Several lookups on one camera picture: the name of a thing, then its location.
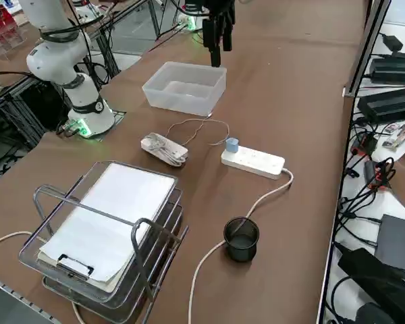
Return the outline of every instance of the black cup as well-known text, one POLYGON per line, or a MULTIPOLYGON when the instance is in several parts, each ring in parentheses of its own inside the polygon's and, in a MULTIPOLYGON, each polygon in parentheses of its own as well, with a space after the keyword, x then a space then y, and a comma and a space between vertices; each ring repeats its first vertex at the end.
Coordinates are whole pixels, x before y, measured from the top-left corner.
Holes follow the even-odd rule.
POLYGON ((225 225, 223 238, 229 257, 236 262, 249 262, 257 253, 259 228, 249 218, 237 217, 225 225))

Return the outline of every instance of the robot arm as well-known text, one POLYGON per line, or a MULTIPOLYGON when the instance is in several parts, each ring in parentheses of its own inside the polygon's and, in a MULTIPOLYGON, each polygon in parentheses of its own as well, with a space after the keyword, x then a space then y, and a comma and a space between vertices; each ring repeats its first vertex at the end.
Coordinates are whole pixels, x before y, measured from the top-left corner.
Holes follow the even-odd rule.
MULTIPOLYGON (((78 2, 90 4, 87 0, 78 2)), ((73 28, 60 0, 20 0, 20 4, 29 22, 40 30, 44 39, 27 56, 29 70, 66 92, 72 102, 69 120, 78 126, 81 136, 88 138, 106 132, 115 122, 112 110, 101 98, 91 77, 74 70, 88 53, 88 35, 73 28)))

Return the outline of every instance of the translucent plastic box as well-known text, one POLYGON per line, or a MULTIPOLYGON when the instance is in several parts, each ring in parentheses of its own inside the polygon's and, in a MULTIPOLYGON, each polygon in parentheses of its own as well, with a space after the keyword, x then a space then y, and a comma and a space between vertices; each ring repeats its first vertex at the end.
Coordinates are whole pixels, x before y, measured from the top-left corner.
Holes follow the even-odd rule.
POLYGON ((225 91, 227 69, 167 62, 142 89, 152 107, 208 116, 225 91))

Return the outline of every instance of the white power strip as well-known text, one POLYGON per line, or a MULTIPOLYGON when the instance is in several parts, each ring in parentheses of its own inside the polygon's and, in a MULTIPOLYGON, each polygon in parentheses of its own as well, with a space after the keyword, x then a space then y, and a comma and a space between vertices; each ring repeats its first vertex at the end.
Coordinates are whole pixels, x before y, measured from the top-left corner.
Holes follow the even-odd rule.
POLYGON ((252 150, 239 146, 238 152, 224 150, 221 156, 222 163, 244 171, 258 174, 270 179, 279 179, 285 164, 283 157, 252 150))

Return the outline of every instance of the white paper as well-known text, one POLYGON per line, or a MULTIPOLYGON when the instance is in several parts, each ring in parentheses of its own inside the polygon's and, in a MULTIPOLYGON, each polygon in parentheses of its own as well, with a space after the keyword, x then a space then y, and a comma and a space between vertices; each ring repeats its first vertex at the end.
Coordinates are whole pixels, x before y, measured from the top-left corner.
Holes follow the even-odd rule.
MULTIPOLYGON (((131 222, 153 219, 174 182, 164 175, 112 163, 81 203, 131 222)), ((145 223, 140 226, 138 243, 147 228, 145 223)), ((131 231, 130 225, 76 207, 40 250, 54 261, 66 254, 93 267, 91 279, 108 281, 134 254, 131 231)))

